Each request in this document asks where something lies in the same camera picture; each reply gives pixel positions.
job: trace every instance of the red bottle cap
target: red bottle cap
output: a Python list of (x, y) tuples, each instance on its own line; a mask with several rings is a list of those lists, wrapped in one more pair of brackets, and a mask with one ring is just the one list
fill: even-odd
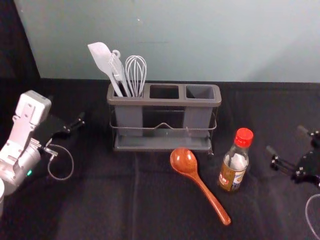
[(234, 143), (240, 148), (248, 148), (252, 143), (254, 133), (248, 128), (239, 128), (236, 131)]

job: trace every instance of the dark background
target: dark background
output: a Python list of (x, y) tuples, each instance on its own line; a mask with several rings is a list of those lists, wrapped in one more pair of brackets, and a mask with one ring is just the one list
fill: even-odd
[[(266, 145), (291, 163), (310, 149), (297, 126), (320, 127), (320, 86), (311, 83), (216, 83), (222, 105), (215, 156), (197, 154), (199, 173), (232, 219), (223, 226), (199, 188), (170, 167), (169, 152), (113, 152), (105, 80), (40, 79), (13, 1), (0, 3), (0, 146), (12, 127), (21, 93), (53, 95), (51, 113), (67, 122), (86, 111), (86, 126), (58, 141), (75, 161), (71, 179), (37, 172), (5, 199), (0, 239), (314, 239), (305, 219), (308, 198), (319, 192), (272, 171)], [(250, 167), (237, 193), (218, 188), (225, 152), (237, 128), (254, 132)], [(58, 161), (68, 172), (68, 162)], [(319, 200), (309, 209), (319, 226)]]

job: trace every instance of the sauce bottle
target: sauce bottle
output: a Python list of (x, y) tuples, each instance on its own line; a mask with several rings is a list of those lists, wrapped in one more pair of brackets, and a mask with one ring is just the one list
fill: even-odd
[(234, 143), (225, 154), (218, 184), (228, 192), (237, 190), (249, 165), (248, 151), (254, 133), (248, 128), (240, 128), (236, 132)]

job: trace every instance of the bottle label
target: bottle label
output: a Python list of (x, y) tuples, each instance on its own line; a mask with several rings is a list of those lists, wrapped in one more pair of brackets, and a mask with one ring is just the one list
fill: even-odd
[(224, 162), (222, 163), (218, 183), (220, 187), (227, 191), (234, 191), (240, 187), (240, 183), (245, 175), (246, 170), (235, 171), (229, 168)]

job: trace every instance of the light blue wall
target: light blue wall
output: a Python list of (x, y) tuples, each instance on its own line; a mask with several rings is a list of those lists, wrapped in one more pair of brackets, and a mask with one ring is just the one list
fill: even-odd
[(319, 0), (15, 0), (41, 77), (106, 79), (87, 44), (147, 80), (320, 81)]

